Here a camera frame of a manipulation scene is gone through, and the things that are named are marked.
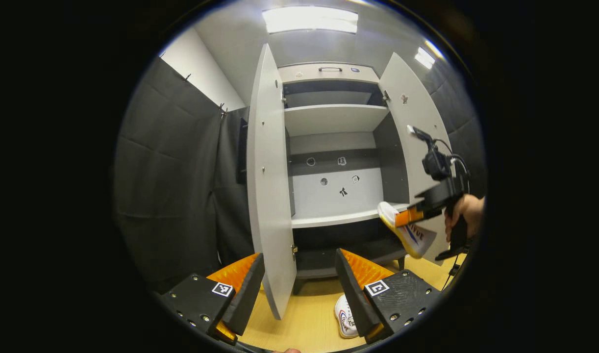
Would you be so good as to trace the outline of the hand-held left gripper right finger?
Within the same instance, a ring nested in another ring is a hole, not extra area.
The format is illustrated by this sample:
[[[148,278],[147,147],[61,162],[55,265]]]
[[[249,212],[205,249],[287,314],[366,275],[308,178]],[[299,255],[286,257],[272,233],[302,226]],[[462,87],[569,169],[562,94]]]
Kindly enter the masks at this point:
[[[405,333],[442,301],[442,292],[412,271],[394,273],[347,250],[335,251],[335,270],[367,344]]]

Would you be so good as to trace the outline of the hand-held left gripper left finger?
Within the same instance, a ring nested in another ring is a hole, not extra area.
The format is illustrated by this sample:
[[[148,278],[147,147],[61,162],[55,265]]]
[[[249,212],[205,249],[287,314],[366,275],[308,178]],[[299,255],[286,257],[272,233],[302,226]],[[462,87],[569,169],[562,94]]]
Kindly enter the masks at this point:
[[[207,276],[187,275],[160,301],[199,333],[234,346],[250,321],[264,275],[264,255],[251,254]]]

